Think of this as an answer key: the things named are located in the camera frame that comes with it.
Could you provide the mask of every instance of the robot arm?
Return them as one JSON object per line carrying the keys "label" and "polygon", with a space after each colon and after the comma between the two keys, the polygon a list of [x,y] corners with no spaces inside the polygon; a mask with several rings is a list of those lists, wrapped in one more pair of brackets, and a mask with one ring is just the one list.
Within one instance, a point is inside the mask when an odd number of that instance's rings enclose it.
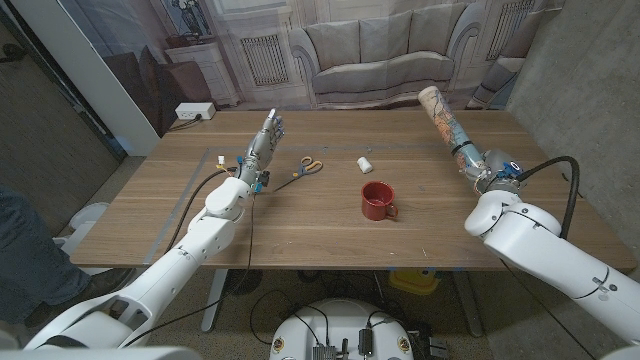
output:
{"label": "robot arm", "polygon": [[559,237],[561,226],[551,214],[523,203],[518,194],[524,184],[516,180],[520,167],[499,150],[478,159],[436,87],[424,89],[418,99],[482,195],[465,229],[498,257],[554,286],[621,338],[640,345],[640,284]]}
{"label": "robot arm", "polygon": [[[243,205],[258,186],[258,178],[284,135],[282,118],[271,110],[263,128],[251,141],[237,177],[229,177],[213,190],[205,207],[191,220],[178,244],[127,287],[82,302],[45,326],[25,347],[45,349],[76,344],[88,348],[142,345],[134,341],[151,329],[197,268],[223,251],[235,234]],[[109,310],[119,308],[118,314]]]}

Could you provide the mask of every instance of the scissors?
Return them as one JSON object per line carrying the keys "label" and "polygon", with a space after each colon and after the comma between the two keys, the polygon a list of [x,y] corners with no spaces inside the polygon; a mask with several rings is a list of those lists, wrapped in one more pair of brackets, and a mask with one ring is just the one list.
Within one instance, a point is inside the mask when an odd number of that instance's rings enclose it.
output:
{"label": "scissors", "polygon": [[286,185],[289,185],[294,180],[298,180],[305,175],[315,174],[320,170],[322,170],[322,162],[313,161],[313,158],[311,156],[305,156],[300,160],[300,166],[298,167],[298,171],[293,173],[293,175],[291,176],[291,179],[289,179],[284,184],[278,186],[275,190],[273,190],[273,192],[276,192],[282,189],[283,187],[285,187]]}

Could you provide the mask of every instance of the person's leg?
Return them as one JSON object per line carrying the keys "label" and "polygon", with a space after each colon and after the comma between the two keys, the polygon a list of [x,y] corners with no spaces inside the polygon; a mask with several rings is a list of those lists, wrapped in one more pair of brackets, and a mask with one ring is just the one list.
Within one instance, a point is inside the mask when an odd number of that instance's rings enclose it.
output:
{"label": "person's leg", "polygon": [[26,198],[0,186],[0,319],[21,322],[40,302],[61,304],[90,280],[55,246]]}

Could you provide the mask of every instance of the red mug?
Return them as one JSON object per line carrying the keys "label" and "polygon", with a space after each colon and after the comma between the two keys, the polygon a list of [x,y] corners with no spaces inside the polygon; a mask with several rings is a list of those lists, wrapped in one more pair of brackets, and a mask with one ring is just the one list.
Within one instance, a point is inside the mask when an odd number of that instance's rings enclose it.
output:
{"label": "red mug", "polygon": [[362,214],[369,220],[380,221],[398,216],[398,208],[392,202],[393,188],[382,181],[370,181],[362,187]]}

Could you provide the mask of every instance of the printed backdrop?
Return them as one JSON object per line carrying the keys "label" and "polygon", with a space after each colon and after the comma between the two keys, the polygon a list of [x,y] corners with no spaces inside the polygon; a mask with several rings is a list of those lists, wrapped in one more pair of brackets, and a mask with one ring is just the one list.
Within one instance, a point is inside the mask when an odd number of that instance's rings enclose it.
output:
{"label": "printed backdrop", "polygon": [[546,0],[61,0],[160,136],[218,110],[501,108]]}

